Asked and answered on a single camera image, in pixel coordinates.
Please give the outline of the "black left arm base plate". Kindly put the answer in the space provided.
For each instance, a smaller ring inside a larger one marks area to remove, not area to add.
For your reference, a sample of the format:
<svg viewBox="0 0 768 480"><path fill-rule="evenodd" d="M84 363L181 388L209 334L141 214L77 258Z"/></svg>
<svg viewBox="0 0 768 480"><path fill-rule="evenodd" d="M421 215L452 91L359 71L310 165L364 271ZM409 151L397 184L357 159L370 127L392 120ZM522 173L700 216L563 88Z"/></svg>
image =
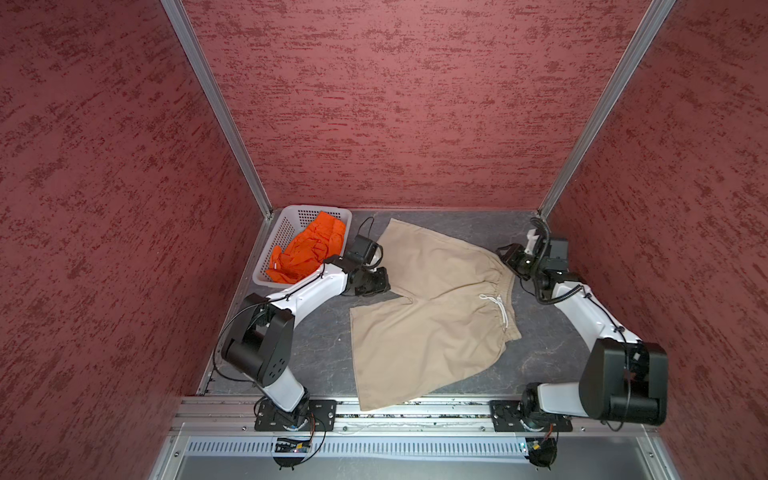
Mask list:
<svg viewBox="0 0 768 480"><path fill-rule="evenodd" d="M254 406L254 430L257 432L311 432L316 429L332 431L338 402L305 399L293 411L280 409L271 400Z"/></svg>

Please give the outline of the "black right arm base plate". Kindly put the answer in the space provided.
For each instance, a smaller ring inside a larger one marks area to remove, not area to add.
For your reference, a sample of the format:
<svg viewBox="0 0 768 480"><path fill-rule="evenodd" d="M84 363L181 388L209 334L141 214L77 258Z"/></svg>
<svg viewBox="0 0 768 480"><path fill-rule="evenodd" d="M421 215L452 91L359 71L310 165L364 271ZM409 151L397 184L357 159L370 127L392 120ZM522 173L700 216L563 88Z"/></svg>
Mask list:
<svg viewBox="0 0 768 480"><path fill-rule="evenodd" d="M489 402L490 418L497 433L530 433L544 435L548 432L572 432L571 420L563 415L542 411L528 411L522 401L492 400Z"/></svg>

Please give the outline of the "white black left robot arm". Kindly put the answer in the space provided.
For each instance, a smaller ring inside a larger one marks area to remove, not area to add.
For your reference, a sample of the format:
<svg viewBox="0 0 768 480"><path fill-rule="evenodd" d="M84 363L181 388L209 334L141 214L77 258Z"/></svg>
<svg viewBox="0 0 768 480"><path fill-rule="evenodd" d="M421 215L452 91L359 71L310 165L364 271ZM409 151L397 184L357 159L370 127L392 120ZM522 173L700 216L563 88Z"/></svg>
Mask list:
<svg viewBox="0 0 768 480"><path fill-rule="evenodd" d="M279 427L303 429L311 407L308 390L289 368L295 327L334 297L366 297L389 290L385 267L334 255L280 292L249 296L223 336L220 357L261 390L264 413L274 414Z"/></svg>

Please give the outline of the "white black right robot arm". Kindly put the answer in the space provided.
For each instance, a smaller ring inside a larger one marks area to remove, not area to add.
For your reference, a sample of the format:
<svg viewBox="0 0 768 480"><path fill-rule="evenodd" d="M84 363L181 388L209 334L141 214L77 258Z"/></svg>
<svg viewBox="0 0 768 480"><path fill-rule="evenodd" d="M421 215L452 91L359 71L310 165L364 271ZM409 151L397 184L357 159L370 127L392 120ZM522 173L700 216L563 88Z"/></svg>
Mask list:
<svg viewBox="0 0 768 480"><path fill-rule="evenodd" d="M530 282L542 305L554 306L571 322L589 348L576 382L531 383L517 404L516 417L528 431L542 431L570 418L662 425L667 417L668 356L658 344L643 341L596 298L580 276L568 270L567 242L497 250L521 282Z"/></svg>

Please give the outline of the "beige drawstring shorts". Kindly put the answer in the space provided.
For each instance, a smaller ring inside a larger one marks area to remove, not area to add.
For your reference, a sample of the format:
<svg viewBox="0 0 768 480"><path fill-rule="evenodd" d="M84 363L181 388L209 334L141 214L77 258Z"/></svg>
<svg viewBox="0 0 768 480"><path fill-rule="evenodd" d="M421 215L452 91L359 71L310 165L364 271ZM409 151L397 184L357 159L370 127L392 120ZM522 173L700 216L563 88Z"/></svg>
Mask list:
<svg viewBox="0 0 768 480"><path fill-rule="evenodd" d="M379 243L395 296L350 311L361 410L465 380L521 339L511 304L514 276L496 254L397 219Z"/></svg>

